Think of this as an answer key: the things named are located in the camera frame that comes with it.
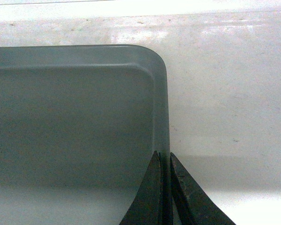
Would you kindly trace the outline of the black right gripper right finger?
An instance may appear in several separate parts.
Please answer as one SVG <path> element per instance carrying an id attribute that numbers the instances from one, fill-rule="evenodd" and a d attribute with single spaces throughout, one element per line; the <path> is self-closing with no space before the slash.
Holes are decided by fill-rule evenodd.
<path id="1" fill-rule="evenodd" d="M 181 224 L 233 225 L 174 155 L 170 154 L 171 191 Z"/>

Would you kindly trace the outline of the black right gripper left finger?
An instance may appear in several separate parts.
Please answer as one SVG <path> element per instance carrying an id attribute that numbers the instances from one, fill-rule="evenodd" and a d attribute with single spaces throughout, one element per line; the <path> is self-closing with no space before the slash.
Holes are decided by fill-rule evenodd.
<path id="1" fill-rule="evenodd" d="M 138 192 L 121 220 L 121 225 L 161 225 L 163 211 L 163 172 L 159 154 L 154 151 Z"/>

